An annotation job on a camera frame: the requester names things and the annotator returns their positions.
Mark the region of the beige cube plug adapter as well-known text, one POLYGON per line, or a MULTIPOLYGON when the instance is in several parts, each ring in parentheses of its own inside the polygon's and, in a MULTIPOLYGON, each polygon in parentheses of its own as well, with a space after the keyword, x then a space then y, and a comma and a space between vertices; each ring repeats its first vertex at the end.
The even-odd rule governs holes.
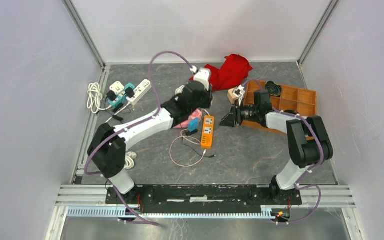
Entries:
POLYGON ((236 89, 235 88, 231 88, 227 91, 227 98, 228 100, 230 101, 230 103, 233 105, 236 100, 239 99, 238 95, 235 93, 236 89))

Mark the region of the orange power strip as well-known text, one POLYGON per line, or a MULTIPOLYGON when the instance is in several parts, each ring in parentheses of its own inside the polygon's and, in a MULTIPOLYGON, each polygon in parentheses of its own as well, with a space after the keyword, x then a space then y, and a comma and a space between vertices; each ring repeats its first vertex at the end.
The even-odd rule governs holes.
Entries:
POLYGON ((210 149, 213 144, 215 118, 211 115, 206 115, 203 119, 202 134, 201 134, 201 147, 210 149))

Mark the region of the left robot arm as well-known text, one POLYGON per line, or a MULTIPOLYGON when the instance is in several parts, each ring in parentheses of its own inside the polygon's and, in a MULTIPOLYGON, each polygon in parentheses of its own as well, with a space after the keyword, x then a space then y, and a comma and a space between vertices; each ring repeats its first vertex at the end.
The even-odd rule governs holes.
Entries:
POLYGON ((213 100, 212 85, 199 81, 187 83, 182 92, 161 104, 151 113, 131 122, 100 125, 87 150, 87 163, 93 162, 98 173, 113 185, 125 204, 137 198, 135 182, 125 169, 126 151, 137 143, 188 120, 197 109, 209 109, 213 100))

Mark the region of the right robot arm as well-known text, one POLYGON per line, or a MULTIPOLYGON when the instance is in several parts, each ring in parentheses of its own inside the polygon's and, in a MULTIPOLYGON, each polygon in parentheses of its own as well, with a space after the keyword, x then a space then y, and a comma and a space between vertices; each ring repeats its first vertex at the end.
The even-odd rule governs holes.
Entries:
POLYGON ((306 174, 333 157, 333 146, 320 116, 302 116, 278 110, 273 107, 267 90, 258 90, 253 94, 253 104, 244 105, 236 100, 220 125, 237 127, 243 121, 250 120, 287 135, 290 159, 283 170, 272 178, 268 191, 273 203, 282 204, 289 194, 301 190, 300 182, 306 174))

